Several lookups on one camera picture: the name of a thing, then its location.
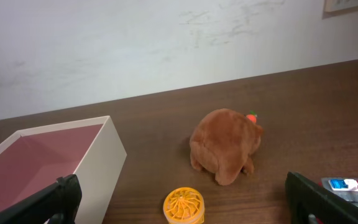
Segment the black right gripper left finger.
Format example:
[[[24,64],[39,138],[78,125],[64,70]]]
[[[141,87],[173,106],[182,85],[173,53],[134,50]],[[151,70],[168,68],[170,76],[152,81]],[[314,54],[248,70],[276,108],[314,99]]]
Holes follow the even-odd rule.
[[[59,177],[48,187],[0,212],[0,224],[75,224],[82,191],[77,175]]]

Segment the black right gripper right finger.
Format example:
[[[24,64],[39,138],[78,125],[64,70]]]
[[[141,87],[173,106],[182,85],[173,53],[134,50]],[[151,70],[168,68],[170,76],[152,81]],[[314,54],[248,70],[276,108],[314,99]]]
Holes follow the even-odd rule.
[[[289,172],[285,193],[291,224],[305,224],[314,215],[322,223],[358,224],[358,207],[297,172]]]

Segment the white box pink inside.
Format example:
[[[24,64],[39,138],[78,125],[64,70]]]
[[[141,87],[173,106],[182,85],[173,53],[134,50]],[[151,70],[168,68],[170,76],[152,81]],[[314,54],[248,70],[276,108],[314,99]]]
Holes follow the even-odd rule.
[[[18,130],[0,143],[0,212],[75,174],[76,223],[101,223],[126,156],[108,116]]]

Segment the brown plush toy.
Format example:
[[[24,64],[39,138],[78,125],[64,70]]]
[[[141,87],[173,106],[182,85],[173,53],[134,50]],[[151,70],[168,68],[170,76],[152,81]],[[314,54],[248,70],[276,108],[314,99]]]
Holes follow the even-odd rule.
[[[263,128],[246,115],[222,108],[207,114],[190,137],[191,166],[214,174],[219,185],[253,174],[252,155],[259,149]]]

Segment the yellow round wheel toy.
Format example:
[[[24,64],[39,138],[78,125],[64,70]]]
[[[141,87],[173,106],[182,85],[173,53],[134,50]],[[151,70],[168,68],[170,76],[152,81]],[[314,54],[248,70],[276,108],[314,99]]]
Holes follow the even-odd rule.
[[[203,196],[191,187],[171,191],[163,202],[163,214],[169,224],[203,224]]]

